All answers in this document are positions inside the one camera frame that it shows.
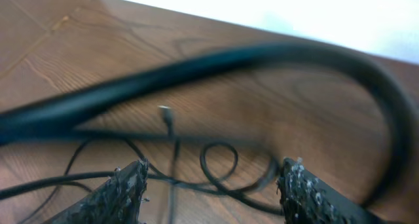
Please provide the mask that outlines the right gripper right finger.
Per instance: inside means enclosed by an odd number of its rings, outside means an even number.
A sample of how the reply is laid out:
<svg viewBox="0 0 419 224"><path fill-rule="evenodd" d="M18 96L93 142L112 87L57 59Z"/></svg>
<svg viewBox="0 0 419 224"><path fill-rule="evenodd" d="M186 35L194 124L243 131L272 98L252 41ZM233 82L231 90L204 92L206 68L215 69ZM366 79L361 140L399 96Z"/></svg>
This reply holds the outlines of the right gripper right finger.
<svg viewBox="0 0 419 224"><path fill-rule="evenodd" d="M368 207L382 198L395 185L403 167L393 157L384 175L362 204L356 204L309 172L301 162L283 160L278 188L286 223L324 224L389 224L394 220L381 219Z"/></svg>

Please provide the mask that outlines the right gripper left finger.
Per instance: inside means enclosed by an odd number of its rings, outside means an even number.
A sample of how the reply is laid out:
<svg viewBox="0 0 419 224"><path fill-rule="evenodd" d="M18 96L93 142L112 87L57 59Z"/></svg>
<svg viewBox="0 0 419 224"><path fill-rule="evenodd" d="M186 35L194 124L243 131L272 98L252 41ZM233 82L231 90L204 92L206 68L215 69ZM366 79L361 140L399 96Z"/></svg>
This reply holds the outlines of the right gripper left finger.
<svg viewBox="0 0 419 224"><path fill-rule="evenodd" d="M137 224L141 198L147 189L149 162L137 160L47 224Z"/></svg>

